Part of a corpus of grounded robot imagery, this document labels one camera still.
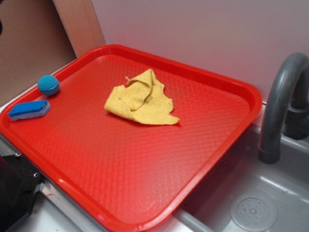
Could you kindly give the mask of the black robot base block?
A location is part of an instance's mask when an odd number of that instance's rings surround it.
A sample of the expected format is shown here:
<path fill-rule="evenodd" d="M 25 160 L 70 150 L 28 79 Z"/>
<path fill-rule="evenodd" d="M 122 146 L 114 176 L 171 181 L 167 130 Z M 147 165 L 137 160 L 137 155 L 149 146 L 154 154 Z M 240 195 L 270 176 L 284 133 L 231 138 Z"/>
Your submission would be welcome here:
<path fill-rule="evenodd" d="M 40 171 L 24 156 L 0 158 L 0 230 L 7 232 L 31 216 L 40 189 Z"/>

